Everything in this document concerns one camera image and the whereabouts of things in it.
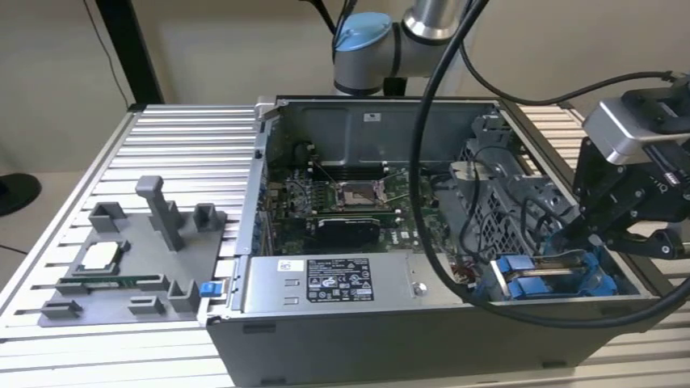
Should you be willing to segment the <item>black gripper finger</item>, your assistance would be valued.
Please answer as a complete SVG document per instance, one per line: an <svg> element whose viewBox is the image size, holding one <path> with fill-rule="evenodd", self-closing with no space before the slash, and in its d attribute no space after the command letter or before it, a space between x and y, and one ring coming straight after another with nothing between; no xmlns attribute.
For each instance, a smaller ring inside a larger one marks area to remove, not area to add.
<svg viewBox="0 0 690 388"><path fill-rule="evenodd" d="M641 205L626 210L612 222L604 233L604 241L612 251L645 255L657 259L682 258L682 239L673 229L657 229L648 237L634 234L629 228L642 221L680 222L682 208L672 205Z"/></svg>
<svg viewBox="0 0 690 388"><path fill-rule="evenodd" d="M605 158L590 137L581 142L576 168L574 192L578 197L580 215L561 230L562 247L581 249L593 235L601 236L612 226L617 200L612 199L628 167L616 165Z"/></svg>

